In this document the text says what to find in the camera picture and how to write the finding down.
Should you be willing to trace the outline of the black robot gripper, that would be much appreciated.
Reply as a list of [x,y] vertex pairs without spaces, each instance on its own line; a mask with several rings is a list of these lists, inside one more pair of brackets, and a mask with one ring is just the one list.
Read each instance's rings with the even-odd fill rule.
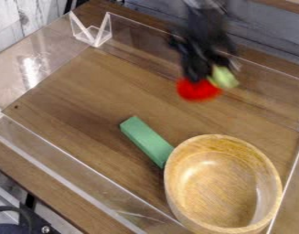
[[209,61],[230,61],[220,49],[236,55],[236,48],[226,32],[228,11],[224,0],[181,0],[185,6],[185,25],[171,37],[169,47],[179,53],[184,77],[199,82],[211,72]]

